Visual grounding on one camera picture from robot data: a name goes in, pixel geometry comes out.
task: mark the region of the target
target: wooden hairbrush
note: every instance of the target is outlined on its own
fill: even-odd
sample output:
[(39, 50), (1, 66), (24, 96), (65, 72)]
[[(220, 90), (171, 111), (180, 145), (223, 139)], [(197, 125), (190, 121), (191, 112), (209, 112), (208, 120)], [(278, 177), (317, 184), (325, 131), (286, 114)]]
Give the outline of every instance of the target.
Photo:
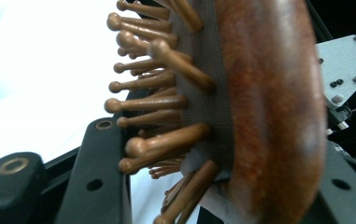
[(117, 1), (155, 20), (110, 13), (120, 31), (116, 63), (138, 80), (112, 92), (149, 89), (143, 99), (108, 99), (106, 111), (140, 127), (120, 170), (153, 178), (181, 171), (154, 223), (184, 223), (201, 204), (228, 223), (297, 223), (318, 189), (325, 115), (314, 35), (303, 0)]

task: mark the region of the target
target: metal grommet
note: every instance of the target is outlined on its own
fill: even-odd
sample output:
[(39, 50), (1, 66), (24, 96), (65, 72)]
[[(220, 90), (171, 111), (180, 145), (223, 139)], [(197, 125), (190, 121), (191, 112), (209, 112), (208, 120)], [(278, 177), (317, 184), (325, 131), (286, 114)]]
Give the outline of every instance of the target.
[(110, 129), (113, 127), (113, 122), (109, 120), (102, 120), (96, 124), (96, 128), (99, 130)]
[(0, 175), (13, 175), (18, 173), (19, 171), (23, 170), (26, 166), (28, 166), (29, 160), (26, 158), (15, 158), (9, 161), (4, 162), (0, 166)]

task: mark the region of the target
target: wooden bristle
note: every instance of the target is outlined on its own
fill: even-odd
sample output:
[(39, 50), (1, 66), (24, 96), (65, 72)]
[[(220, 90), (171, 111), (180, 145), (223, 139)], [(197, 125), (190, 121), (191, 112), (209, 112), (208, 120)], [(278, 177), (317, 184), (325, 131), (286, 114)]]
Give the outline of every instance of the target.
[(177, 88), (172, 87), (162, 91), (156, 91), (155, 93), (153, 93), (152, 95), (146, 98), (155, 98), (155, 97), (162, 97), (162, 96), (169, 96), (169, 95), (176, 95), (176, 94), (177, 94)]
[(177, 182), (176, 185), (174, 185), (170, 190), (167, 190), (165, 194), (165, 198), (163, 201), (163, 206), (161, 209), (161, 213), (164, 213), (166, 209), (170, 206), (170, 204), (177, 198), (177, 196), (180, 194), (180, 192), (186, 187), (186, 185), (190, 182), (192, 179), (192, 176), (194, 175), (194, 172), (191, 172)]
[(140, 62), (134, 63), (115, 63), (113, 69), (116, 73), (123, 73), (126, 70), (135, 70), (135, 69), (142, 69), (142, 70), (153, 70), (156, 68), (163, 68), (165, 65), (160, 62), (156, 62), (152, 59), (147, 59)]
[(134, 60), (134, 59), (136, 59), (136, 58), (138, 58), (138, 57), (147, 56), (147, 54), (144, 53), (144, 52), (140, 52), (140, 53), (130, 53), (130, 54), (128, 54), (128, 56), (129, 56), (130, 59)]
[(173, 125), (164, 125), (159, 128), (147, 129), (147, 130), (140, 130), (138, 135), (143, 138), (150, 138), (155, 137), (164, 133), (169, 133), (174, 130), (181, 128), (180, 124), (173, 124)]
[(169, 46), (172, 49), (175, 48), (178, 44), (178, 37), (176, 35), (169, 34), (166, 32), (161, 32), (161, 31), (155, 31), (149, 28), (144, 28), (138, 25), (122, 22), (121, 19), (118, 17), (113, 17), (110, 20), (108, 20), (108, 27), (112, 31), (119, 31), (119, 30), (129, 31), (134, 35), (142, 37), (143, 39), (148, 41), (157, 38), (163, 39), (169, 44)]
[(146, 140), (140, 137), (132, 138), (127, 142), (125, 151), (128, 155), (139, 156), (144, 152), (163, 148), (168, 148), (171, 151), (179, 148), (190, 148), (209, 136), (210, 128), (204, 123), (198, 123)]
[(177, 173), (179, 171), (180, 171), (179, 167), (168, 168), (168, 169), (164, 169), (164, 170), (162, 170), (160, 172), (154, 173), (153, 175), (151, 175), (151, 178), (152, 179), (159, 179), (160, 177), (163, 177), (163, 176), (166, 176), (166, 175), (171, 175), (171, 174)]
[(120, 11), (131, 10), (154, 19), (167, 21), (169, 18), (169, 9), (164, 7), (149, 7), (141, 4), (130, 4), (124, 0), (117, 2), (117, 8)]
[(139, 90), (153, 88), (170, 88), (175, 86), (175, 76), (172, 73), (163, 75), (140, 78), (133, 81), (120, 83), (113, 81), (108, 85), (108, 89), (113, 93), (118, 93), (122, 90)]
[(165, 125), (165, 124), (180, 124), (181, 117), (179, 110), (158, 110), (156, 112), (145, 115), (117, 119), (117, 125), (121, 128), (140, 125)]
[(171, 1), (171, 3), (191, 32), (198, 32), (204, 27), (201, 18), (186, 0)]
[(144, 98), (137, 100), (119, 101), (110, 98), (105, 102), (105, 110), (109, 113), (118, 113), (122, 110), (161, 110), (183, 109), (187, 105), (184, 95)]
[[(133, 33), (125, 30), (121, 30), (117, 34), (116, 41), (120, 47), (124, 49), (135, 49), (137, 52), (147, 52), (150, 45), (149, 42), (136, 39)], [(186, 62), (192, 63), (192, 56), (178, 51), (175, 51), (175, 53)]]
[(202, 167), (193, 175), (190, 182), (170, 204), (170, 206), (154, 220), (154, 223), (175, 223), (175, 219), (183, 211), (184, 214), (182, 215), (184, 215), (184, 218), (181, 218), (178, 222), (184, 223), (195, 207), (192, 205), (199, 203), (219, 171), (220, 166), (216, 162), (212, 160), (206, 161), (206, 163), (202, 165)]
[[(132, 138), (130, 141), (140, 141), (140, 138)], [(150, 150), (140, 154), (135, 158), (124, 158), (119, 163), (119, 168), (123, 173), (128, 175), (137, 173), (140, 169), (145, 168), (157, 161), (164, 161), (170, 157), (180, 155), (188, 152), (190, 149), (186, 147), (181, 148), (161, 148), (159, 150)]]
[(151, 41), (148, 55), (155, 61), (166, 64), (179, 75), (184, 76), (200, 91), (212, 93), (216, 90), (216, 84), (212, 78), (185, 60), (182, 60), (174, 50), (169, 48), (165, 41), (161, 39)]
[(156, 21), (156, 20), (149, 20), (149, 19), (121, 17), (119, 14), (115, 12), (108, 14), (107, 26), (109, 26), (109, 21), (112, 20), (114, 17), (118, 17), (122, 22), (130, 23), (140, 27), (149, 28), (151, 30), (162, 31), (166, 33), (171, 32), (172, 25), (170, 21)]
[(127, 56), (127, 55), (130, 54), (130, 53), (144, 53), (144, 52), (141, 52), (141, 51), (139, 51), (139, 50), (137, 50), (137, 49), (119, 48), (119, 49), (117, 49), (117, 53), (118, 53), (120, 56), (124, 57), (124, 56)]

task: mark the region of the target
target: hole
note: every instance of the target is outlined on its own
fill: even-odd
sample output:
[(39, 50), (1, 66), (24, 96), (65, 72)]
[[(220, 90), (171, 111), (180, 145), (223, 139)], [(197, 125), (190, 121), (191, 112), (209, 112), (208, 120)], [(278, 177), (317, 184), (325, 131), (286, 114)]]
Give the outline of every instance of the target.
[(113, 123), (108, 120), (100, 121), (96, 124), (96, 128), (99, 130), (109, 129), (113, 126)]
[(344, 181), (344, 180), (333, 179), (333, 180), (332, 180), (332, 183), (333, 183), (336, 187), (338, 187), (338, 188), (340, 188), (340, 189), (344, 189), (344, 190), (349, 190), (349, 189), (350, 189), (350, 185), (347, 184), (347, 182)]
[(26, 158), (15, 158), (0, 166), (0, 175), (13, 175), (23, 170), (29, 164)]
[(96, 191), (96, 190), (102, 188), (102, 186), (103, 186), (102, 180), (94, 179), (93, 181), (91, 181), (87, 184), (87, 190)]
[(22, 165), (22, 161), (14, 161), (6, 166), (7, 171), (13, 171)]

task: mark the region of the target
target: brush handle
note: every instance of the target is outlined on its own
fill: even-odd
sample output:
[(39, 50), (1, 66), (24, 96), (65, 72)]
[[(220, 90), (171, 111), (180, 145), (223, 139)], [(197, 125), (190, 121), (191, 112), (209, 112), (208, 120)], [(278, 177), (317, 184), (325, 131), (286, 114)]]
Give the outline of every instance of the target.
[[(326, 140), (305, 1), (216, 0), (215, 8), (235, 160), (231, 180), (204, 206), (228, 223), (297, 223), (317, 192)], [(235, 217), (223, 214), (226, 204)]]

